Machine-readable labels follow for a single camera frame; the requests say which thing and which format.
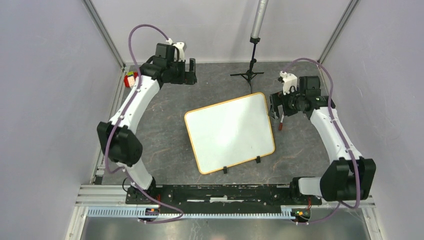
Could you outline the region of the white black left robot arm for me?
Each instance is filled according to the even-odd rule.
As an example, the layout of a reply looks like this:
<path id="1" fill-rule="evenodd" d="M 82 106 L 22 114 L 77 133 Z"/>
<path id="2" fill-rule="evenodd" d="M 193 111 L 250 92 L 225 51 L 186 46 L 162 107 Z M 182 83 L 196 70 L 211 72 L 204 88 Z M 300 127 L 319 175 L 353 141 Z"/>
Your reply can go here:
<path id="1" fill-rule="evenodd" d="M 153 97 L 164 84 L 194 85 L 197 83 L 196 60 L 186 60 L 185 42 L 158 43 L 155 54 L 137 69 L 134 86 L 121 107 L 107 122 L 99 122 L 96 131 L 105 158 L 127 174 L 131 185 L 138 188 L 138 197 L 145 204 L 153 203 L 157 190 L 154 177 L 143 161 L 143 146 L 136 136 L 139 122 Z"/>

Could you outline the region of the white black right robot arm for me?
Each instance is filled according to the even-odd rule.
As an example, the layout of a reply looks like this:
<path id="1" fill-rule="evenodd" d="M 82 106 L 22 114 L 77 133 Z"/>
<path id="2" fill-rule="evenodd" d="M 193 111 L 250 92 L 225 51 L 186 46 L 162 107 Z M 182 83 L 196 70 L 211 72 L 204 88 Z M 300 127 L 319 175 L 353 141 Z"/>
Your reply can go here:
<path id="1" fill-rule="evenodd" d="M 339 121 L 336 105 L 321 91 L 318 76 L 297 77 L 281 72 L 282 90 L 269 96 L 269 116 L 283 119 L 303 113 L 316 128 L 330 160 L 321 177 L 295 177 L 290 183 L 289 199 L 302 204 L 309 196 L 327 202 L 366 200 L 376 173 L 373 159 L 365 158 L 350 141 Z"/>

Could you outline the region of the yellow framed whiteboard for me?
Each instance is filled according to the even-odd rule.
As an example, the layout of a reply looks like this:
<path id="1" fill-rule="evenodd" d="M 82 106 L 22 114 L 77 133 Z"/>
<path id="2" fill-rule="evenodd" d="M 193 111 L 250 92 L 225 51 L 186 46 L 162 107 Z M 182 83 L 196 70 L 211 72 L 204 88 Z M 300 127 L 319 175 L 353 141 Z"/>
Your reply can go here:
<path id="1" fill-rule="evenodd" d="M 184 122 L 203 175 L 271 155 L 276 149 L 261 92 L 188 111 Z"/>

